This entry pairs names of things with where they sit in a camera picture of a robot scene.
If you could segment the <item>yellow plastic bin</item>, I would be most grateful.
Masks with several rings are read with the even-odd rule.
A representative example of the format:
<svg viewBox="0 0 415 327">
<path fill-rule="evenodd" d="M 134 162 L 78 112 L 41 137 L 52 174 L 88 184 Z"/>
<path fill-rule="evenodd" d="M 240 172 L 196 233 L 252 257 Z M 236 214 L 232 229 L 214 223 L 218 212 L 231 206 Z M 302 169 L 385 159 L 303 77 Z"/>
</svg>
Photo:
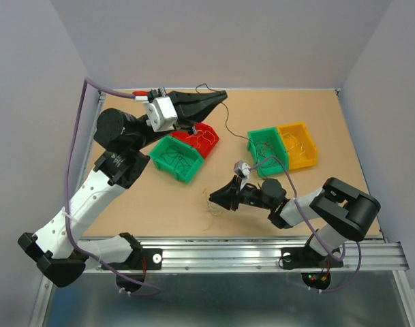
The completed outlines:
<svg viewBox="0 0 415 327">
<path fill-rule="evenodd" d="M 277 132 L 288 154 L 289 170 L 314 167 L 318 148 L 303 122 L 277 126 Z"/>
</svg>

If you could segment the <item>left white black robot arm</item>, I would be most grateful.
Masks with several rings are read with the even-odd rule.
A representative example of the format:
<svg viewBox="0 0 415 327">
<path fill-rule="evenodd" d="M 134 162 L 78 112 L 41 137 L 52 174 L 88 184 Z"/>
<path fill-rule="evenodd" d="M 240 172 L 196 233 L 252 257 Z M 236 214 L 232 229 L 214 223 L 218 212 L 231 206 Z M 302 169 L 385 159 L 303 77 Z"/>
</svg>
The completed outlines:
<svg viewBox="0 0 415 327">
<path fill-rule="evenodd" d="M 45 226 L 18 239 L 40 272 L 58 287 L 70 285 L 94 266 L 112 272 L 117 266 L 146 268 L 142 245 L 129 233 L 85 243 L 79 240 L 101 212 L 143 173 L 150 160 L 141 151 L 144 147 L 175 130 L 192 132 L 228 97 L 226 91 L 185 93 L 163 88 L 106 93 L 142 102 L 145 114 L 135 117 L 116 108 L 102 111 L 93 139 L 104 152 L 92 171 L 74 195 L 66 195 L 61 210 Z"/>
</svg>

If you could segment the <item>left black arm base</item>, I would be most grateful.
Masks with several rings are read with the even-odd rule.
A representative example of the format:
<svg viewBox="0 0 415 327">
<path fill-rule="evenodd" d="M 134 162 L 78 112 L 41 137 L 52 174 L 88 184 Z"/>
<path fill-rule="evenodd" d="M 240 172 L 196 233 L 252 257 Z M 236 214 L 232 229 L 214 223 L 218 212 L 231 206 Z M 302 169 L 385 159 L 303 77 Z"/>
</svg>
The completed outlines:
<svg viewBox="0 0 415 327">
<path fill-rule="evenodd" d="M 139 240 L 124 232 L 106 240 L 101 258 L 116 270 L 161 270 L 163 250 L 144 247 Z"/>
</svg>

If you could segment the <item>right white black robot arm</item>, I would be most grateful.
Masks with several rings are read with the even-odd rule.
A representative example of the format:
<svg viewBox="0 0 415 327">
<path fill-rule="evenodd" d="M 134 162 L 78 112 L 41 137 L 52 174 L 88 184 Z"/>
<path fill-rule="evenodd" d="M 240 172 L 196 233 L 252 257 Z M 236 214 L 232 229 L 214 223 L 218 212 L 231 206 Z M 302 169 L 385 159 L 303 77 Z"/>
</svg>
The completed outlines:
<svg viewBox="0 0 415 327">
<path fill-rule="evenodd" d="M 234 176 L 211 193 L 209 201 L 229 211 L 236 211 L 241 204 L 266 209 L 270 211 L 268 220 L 279 229 L 305 223 L 312 236 L 301 255 L 311 266 L 327 256 L 341 261 L 343 257 L 336 256 L 334 250 L 348 240 L 362 241 L 381 210 L 377 199 L 335 177 L 306 196 L 288 198 L 276 179 L 268 178 L 255 186 Z"/>
</svg>

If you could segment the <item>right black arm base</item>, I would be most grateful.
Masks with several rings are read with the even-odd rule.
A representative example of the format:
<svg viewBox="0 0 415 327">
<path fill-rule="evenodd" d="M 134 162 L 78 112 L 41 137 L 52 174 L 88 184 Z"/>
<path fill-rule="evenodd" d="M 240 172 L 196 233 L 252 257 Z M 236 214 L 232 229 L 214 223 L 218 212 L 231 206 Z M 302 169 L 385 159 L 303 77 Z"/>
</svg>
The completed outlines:
<svg viewBox="0 0 415 327">
<path fill-rule="evenodd" d="M 331 268 L 343 267 L 343 262 L 336 261 L 329 255 L 320 255 L 310 247 L 310 242 L 315 240 L 311 236 L 302 247 L 286 247 L 281 249 L 278 266 L 282 269 L 304 269 L 304 268 Z"/>
</svg>

